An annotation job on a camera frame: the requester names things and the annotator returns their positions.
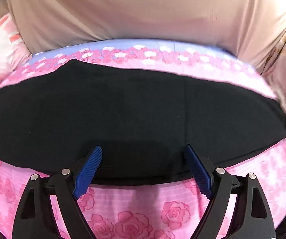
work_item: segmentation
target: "silver screw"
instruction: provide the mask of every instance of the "silver screw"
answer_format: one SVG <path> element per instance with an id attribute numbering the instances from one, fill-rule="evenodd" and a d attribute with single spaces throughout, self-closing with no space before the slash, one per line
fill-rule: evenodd
<path id="1" fill-rule="evenodd" d="M 217 172 L 218 174 L 224 174 L 224 173 L 225 173 L 225 170 L 224 170 L 223 168 L 217 168 L 217 169 L 216 169 L 216 172 Z"/>
<path id="2" fill-rule="evenodd" d="M 69 175 L 70 172 L 71 172 L 70 169 L 64 169 L 64 170 L 62 170 L 61 173 L 62 173 L 63 175 Z"/>
<path id="3" fill-rule="evenodd" d="M 33 174 L 33 175 L 31 176 L 31 180 L 33 180 L 33 181 L 37 180 L 37 178 L 38 178 L 38 175 L 37 175 L 37 174 Z"/>
<path id="4" fill-rule="evenodd" d="M 251 178 L 252 180 L 255 180 L 255 179 L 256 179 L 256 175 L 253 174 L 253 173 L 250 173 L 250 174 L 248 175 L 248 177 Z"/>

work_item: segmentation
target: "orange stripe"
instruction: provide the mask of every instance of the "orange stripe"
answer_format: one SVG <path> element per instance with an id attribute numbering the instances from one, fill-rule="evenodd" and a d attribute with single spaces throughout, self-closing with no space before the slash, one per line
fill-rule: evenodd
<path id="1" fill-rule="evenodd" d="M 10 42 L 13 43 L 13 42 L 15 42 L 16 40 L 18 40 L 20 38 L 21 38 L 21 35 L 19 33 L 15 34 L 12 37 L 10 37 Z"/>
<path id="2" fill-rule="evenodd" d="M 8 15 L 5 15 L 1 20 L 0 20 L 0 26 L 5 23 L 5 21 L 9 18 Z"/>

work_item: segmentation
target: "folded black garment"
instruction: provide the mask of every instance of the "folded black garment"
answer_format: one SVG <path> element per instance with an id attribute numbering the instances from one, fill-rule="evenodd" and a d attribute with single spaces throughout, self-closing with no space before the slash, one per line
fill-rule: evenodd
<path id="1" fill-rule="evenodd" d="M 188 143 L 227 167 L 285 137 L 275 100 L 171 73 L 71 60 L 0 89 L 0 160 L 52 175 L 99 145 L 96 184 L 191 178 L 182 153 Z"/>

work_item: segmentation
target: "mattress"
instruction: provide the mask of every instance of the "mattress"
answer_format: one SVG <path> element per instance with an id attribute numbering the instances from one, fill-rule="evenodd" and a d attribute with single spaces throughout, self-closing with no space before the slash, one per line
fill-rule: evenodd
<path id="1" fill-rule="evenodd" d="M 216 48 L 161 40 L 101 41 L 38 53 L 19 66 L 0 88 L 55 71 L 71 59 L 227 82 L 276 99 L 255 69 L 232 55 Z M 226 170 L 233 175 L 257 175 L 277 227 L 286 215 L 286 138 Z M 34 173 L 0 161 L 0 230 L 6 238 L 11 238 L 16 208 Z M 235 199 L 232 195 L 218 238 L 227 233 Z M 69 238 L 56 197 L 51 196 L 51 201 L 61 235 Z M 97 238 L 180 239 L 192 235 L 208 200 L 200 194 L 195 181 L 189 179 L 151 186 L 91 185 L 78 203 Z"/>

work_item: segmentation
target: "pillow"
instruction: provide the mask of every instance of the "pillow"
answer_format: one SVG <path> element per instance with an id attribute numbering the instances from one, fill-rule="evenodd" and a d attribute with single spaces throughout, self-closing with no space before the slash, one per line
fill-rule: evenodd
<path id="1" fill-rule="evenodd" d="M 0 19 L 0 82 L 31 57 L 11 14 L 4 15 Z"/>

